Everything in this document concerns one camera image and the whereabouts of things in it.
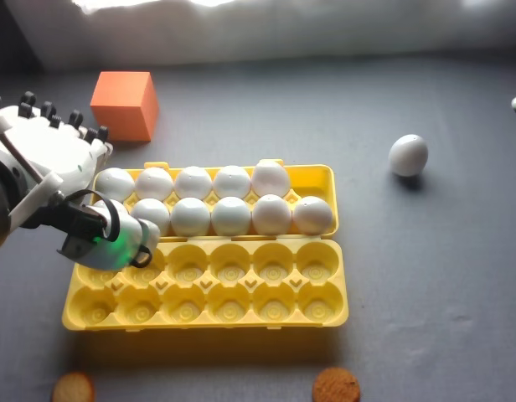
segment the orange box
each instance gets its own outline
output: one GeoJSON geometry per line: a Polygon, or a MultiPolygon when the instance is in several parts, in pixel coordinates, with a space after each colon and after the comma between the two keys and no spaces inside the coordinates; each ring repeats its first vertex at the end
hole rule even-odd
{"type": "Polygon", "coordinates": [[[159,105],[148,72],[102,71],[90,108],[110,141],[151,141],[159,105]]]}

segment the yellow egg carton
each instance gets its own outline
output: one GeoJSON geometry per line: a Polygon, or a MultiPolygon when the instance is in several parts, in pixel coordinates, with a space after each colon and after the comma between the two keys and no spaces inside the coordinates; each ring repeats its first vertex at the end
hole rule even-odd
{"type": "MultiPolygon", "coordinates": [[[[173,178],[182,169],[166,163],[173,178]]],[[[333,171],[323,165],[285,166],[292,189],[285,200],[293,209],[301,197],[324,199],[333,224],[322,235],[290,234],[234,238],[214,235],[182,238],[169,233],[142,269],[96,271],[76,264],[63,312],[71,330],[191,327],[336,327],[348,318],[348,298],[340,246],[328,240],[338,229],[333,171]]],[[[252,174],[252,167],[245,170],[252,174]]],[[[142,170],[128,172],[137,178],[142,170]]],[[[219,167],[206,168],[211,177],[219,167]]],[[[252,209],[258,199],[245,201],[252,209]]],[[[138,200],[133,194],[125,205],[138,200]]],[[[211,193],[204,202],[213,208],[211,193]]],[[[164,202],[171,209],[178,198],[164,202]]]]}

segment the egg carton tray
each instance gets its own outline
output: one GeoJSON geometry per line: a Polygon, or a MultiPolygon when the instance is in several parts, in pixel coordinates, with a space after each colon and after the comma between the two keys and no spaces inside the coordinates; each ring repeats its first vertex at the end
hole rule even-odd
{"type": "MultiPolygon", "coordinates": [[[[281,159],[275,159],[276,162],[284,165],[284,162],[281,159]]],[[[178,174],[183,170],[181,168],[170,168],[166,162],[147,162],[144,164],[144,168],[161,168],[166,170],[173,180],[176,179],[178,174]]],[[[254,167],[243,167],[249,176],[252,176],[252,172],[254,167]]],[[[319,197],[323,199],[333,211],[333,222],[331,223],[328,230],[322,234],[322,239],[331,239],[333,235],[338,230],[338,207],[336,204],[336,189],[334,187],[334,174],[333,170],[326,165],[287,165],[284,166],[286,169],[288,176],[290,177],[290,181],[292,183],[292,188],[290,191],[283,197],[290,210],[293,211],[295,208],[297,201],[301,198],[313,195],[315,197],[319,197]]],[[[209,176],[214,179],[217,172],[221,169],[221,167],[205,167],[206,172],[208,172],[209,176]]],[[[128,173],[131,174],[133,180],[137,180],[137,177],[142,172],[143,169],[126,169],[128,173]]],[[[250,191],[244,198],[247,206],[250,211],[254,208],[256,201],[258,201],[260,197],[254,192],[250,191]]],[[[95,203],[99,198],[96,195],[93,195],[91,198],[91,203],[95,203]]],[[[178,195],[173,191],[167,198],[163,200],[163,203],[167,206],[169,212],[172,213],[174,205],[180,200],[178,195]]],[[[136,193],[133,193],[130,197],[124,200],[124,206],[127,211],[130,212],[135,205],[139,201],[139,197],[136,193]]],[[[206,206],[209,209],[209,212],[212,212],[214,206],[219,201],[219,196],[215,194],[212,190],[209,195],[204,199],[206,206]]],[[[299,229],[292,223],[292,226],[287,232],[287,235],[302,235],[299,232],[299,229]]],[[[218,236],[210,225],[209,232],[207,234],[208,238],[221,238],[218,236]]],[[[266,239],[267,236],[259,235],[256,233],[254,227],[250,226],[249,234],[245,234],[242,236],[237,236],[236,239],[246,239],[246,240],[262,240],[266,239]]],[[[174,234],[172,226],[168,232],[168,235],[162,237],[163,240],[184,240],[184,237],[177,237],[174,234]]]]}
{"type": "Polygon", "coordinates": [[[336,327],[348,318],[342,251],[331,240],[188,240],[158,244],[142,269],[76,265],[71,330],[336,327]]]}

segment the white wall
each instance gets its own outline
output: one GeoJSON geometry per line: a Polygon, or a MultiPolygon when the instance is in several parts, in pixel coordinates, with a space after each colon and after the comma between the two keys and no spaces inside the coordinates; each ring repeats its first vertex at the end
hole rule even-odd
{"type": "Polygon", "coordinates": [[[516,0],[163,0],[90,15],[6,3],[48,70],[516,44],[516,0]]]}

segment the egg carton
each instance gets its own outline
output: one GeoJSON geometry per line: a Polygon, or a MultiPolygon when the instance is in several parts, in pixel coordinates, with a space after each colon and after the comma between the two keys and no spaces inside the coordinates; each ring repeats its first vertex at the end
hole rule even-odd
{"type": "Polygon", "coordinates": [[[331,240],[158,244],[143,269],[76,265],[63,313],[71,330],[336,327],[348,318],[342,251],[331,240]]]}
{"type": "MultiPolygon", "coordinates": [[[[276,162],[280,164],[284,164],[282,160],[276,159],[276,162]]],[[[173,178],[173,181],[176,179],[178,174],[183,170],[181,168],[169,168],[166,162],[147,162],[144,164],[144,168],[161,168],[168,172],[173,178]]],[[[252,176],[252,172],[254,167],[243,167],[249,176],[252,176]]],[[[292,183],[292,188],[290,191],[283,197],[287,202],[290,210],[293,212],[297,201],[301,198],[313,195],[315,197],[319,197],[323,199],[333,211],[333,222],[326,230],[324,234],[322,234],[323,239],[331,239],[333,235],[338,230],[338,207],[336,204],[336,190],[334,187],[334,174],[333,170],[326,165],[288,165],[284,166],[286,171],[288,172],[288,176],[290,177],[290,181],[292,183]]],[[[205,170],[212,178],[215,178],[217,172],[221,169],[221,167],[206,167],[205,170]]],[[[126,171],[131,174],[133,180],[137,180],[137,177],[142,172],[143,169],[127,169],[126,171]]],[[[256,201],[260,199],[254,191],[250,191],[244,198],[245,203],[249,207],[250,211],[254,208],[256,201]]],[[[91,199],[91,203],[95,203],[99,198],[93,195],[91,199]]],[[[132,211],[133,206],[139,201],[140,198],[136,193],[133,193],[130,197],[124,200],[123,204],[126,207],[128,212],[132,211]]],[[[180,200],[178,195],[173,191],[167,198],[163,200],[163,203],[168,208],[169,212],[172,213],[174,205],[180,200]]],[[[204,203],[209,209],[211,213],[214,210],[214,206],[219,201],[219,196],[212,190],[206,198],[204,198],[204,203]]],[[[299,229],[292,222],[290,229],[287,232],[287,235],[302,235],[299,229]]],[[[207,236],[210,239],[213,238],[223,238],[222,236],[218,236],[213,229],[213,226],[210,224],[209,232],[207,236]]],[[[247,239],[247,240],[263,240],[270,236],[263,236],[256,233],[253,225],[250,226],[250,230],[248,234],[237,236],[236,239],[247,239]]],[[[169,240],[185,240],[185,237],[177,237],[172,229],[169,229],[168,235],[162,237],[161,241],[169,240]]]]}

